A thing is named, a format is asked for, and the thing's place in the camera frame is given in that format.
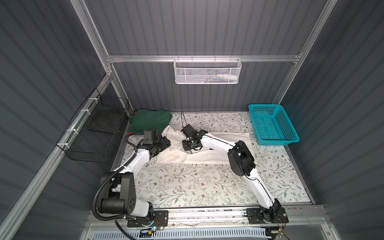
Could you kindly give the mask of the white t shirt with print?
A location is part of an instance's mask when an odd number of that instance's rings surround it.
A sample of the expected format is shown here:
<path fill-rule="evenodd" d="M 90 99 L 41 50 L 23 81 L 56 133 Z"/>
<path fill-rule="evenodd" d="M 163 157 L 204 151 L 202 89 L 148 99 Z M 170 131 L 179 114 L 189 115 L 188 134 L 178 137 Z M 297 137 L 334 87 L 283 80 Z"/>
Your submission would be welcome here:
<path fill-rule="evenodd" d="M 211 133 L 215 139 L 220 139 L 224 142 L 230 142 L 234 145 L 238 141 L 242 141 L 249 148 L 251 156 L 254 156 L 252 142 L 249 133 Z M 207 164 L 207 165 L 228 165 L 230 163 L 228 153 L 223 150 L 216 150 L 209 144 L 208 147 L 203 147 L 199 151 L 185 151 L 182 141 L 186 139 L 185 135 L 180 130 L 175 130 L 172 126 L 167 126 L 162 136 L 166 137 L 171 142 L 171 146 L 155 156 L 158 163 L 165 164 Z"/>

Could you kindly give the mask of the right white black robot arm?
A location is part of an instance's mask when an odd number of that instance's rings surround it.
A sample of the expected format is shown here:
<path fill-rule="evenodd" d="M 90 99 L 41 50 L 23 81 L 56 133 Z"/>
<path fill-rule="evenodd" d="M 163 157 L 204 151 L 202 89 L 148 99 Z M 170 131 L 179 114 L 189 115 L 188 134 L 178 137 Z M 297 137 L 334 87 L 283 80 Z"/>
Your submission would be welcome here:
<path fill-rule="evenodd" d="M 205 130 L 197 131 L 191 125 L 182 128 L 186 139 L 182 141 L 183 149 L 211 150 L 227 154 L 231 170 L 240 177 L 246 178 L 251 190 L 257 197 L 261 216 L 266 223 L 276 223 L 282 205 L 268 190 L 261 179 L 253 154 L 243 141 L 230 142 L 216 137 Z"/>

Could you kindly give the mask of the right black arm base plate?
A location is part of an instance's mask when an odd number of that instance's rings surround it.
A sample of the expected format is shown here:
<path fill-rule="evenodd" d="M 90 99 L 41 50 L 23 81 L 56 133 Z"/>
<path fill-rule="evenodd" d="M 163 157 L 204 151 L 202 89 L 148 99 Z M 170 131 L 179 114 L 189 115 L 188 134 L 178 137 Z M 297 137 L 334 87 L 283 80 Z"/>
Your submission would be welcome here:
<path fill-rule="evenodd" d="M 262 208 L 247 208 L 243 214 L 249 221 L 249 224 L 287 224 L 289 223 L 288 215 L 283 207 L 275 214 L 275 217 L 270 217 Z"/>

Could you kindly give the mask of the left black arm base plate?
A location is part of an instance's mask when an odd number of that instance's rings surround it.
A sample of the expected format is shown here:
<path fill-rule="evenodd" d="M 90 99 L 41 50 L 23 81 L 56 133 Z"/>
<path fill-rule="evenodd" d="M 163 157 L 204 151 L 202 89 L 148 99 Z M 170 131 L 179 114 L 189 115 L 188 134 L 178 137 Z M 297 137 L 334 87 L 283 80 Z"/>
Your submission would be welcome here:
<path fill-rule="evenodd" d="M 147 217 L 135 217 L 127 222 L 128 228 L 166 227 L 168 225 L 169 211 L 154 211 Z"/>

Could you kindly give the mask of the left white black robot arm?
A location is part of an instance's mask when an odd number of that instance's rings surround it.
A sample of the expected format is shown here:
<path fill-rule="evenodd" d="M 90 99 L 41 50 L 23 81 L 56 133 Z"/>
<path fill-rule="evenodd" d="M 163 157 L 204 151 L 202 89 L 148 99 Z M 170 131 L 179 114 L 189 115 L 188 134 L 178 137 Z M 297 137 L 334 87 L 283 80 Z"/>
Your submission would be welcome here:
<path fill-rule="evenodd" d="M 100 221 L 142 218 L 152 222 L 154 208 L 150 202 L 137 199 L 135 177 L 149 160 L 171 146 L 167 137 L 158 136 L 155 130 L 146 130 L 137 144 L 129 141 L 135 134 L 127 134 L 124 141 L 133 147 L 128 160 L 101 178 L 92 203 L 92 213 Z"/>

